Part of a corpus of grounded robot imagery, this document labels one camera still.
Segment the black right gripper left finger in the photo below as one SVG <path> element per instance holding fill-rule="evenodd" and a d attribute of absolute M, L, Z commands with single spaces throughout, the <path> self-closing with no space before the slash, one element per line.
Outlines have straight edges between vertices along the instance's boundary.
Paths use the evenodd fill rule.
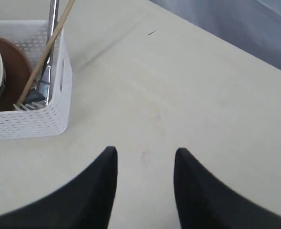
<path fill-rule="evenodd" d="M 108 146 L 53 193 L 0 215 L 0 229 L 106 229 L 118 178 L 118 152 Z"/>

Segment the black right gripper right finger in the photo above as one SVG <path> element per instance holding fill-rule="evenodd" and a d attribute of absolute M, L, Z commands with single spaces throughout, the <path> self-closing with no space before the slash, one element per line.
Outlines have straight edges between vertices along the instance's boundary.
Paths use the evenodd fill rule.
<path fill-rule="evenodd" d="M 226 186 L 186 148 L 176 151 L 173 183 L 183 229 L 281 229 L 281 216 Z"/>

